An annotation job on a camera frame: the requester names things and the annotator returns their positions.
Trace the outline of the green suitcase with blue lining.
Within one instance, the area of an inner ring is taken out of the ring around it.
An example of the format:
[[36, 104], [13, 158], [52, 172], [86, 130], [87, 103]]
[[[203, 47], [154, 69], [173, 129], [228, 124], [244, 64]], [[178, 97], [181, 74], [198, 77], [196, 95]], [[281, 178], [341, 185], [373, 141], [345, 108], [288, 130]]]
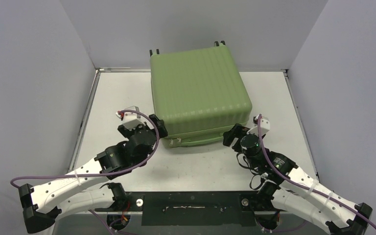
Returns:
[[179, 147], [222, 140], [236, 123], [249, 121], [252, 102], [234, 58], [225, 46], [150, 57], [154, 113]]

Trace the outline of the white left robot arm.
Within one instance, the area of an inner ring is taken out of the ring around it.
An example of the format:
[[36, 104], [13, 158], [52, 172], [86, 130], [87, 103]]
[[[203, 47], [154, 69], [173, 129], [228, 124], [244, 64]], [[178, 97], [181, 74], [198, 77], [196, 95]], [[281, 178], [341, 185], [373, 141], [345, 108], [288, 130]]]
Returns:
[[47, 183], [18, 187], [23, 219], [29, 234], [50, 228], [57, 220], [83, 211], [123, 209], [126, 193], [111, 180], [146, 165], [159, 140], [168, 136], [164, 120], [145, 115], [138, 108], [116, 112], [124, 141], [107, 147], [82, 166], [65, 175], [47, 176]]

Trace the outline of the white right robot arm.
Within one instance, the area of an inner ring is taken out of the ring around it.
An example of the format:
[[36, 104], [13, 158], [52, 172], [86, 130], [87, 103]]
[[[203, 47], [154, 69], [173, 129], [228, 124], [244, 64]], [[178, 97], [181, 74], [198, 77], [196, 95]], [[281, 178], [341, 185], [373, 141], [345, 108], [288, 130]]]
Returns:
[[285, 155], [261, 146], [261, 141], [258, 128], [238, 123], [223, 134], [223, 145], [232, 147], [245, 161], [242, 167], [260, 178], [251, 209], [292, 213], [328, 235], [363, 235], [372, 226], [368, 204], [339, 196]]

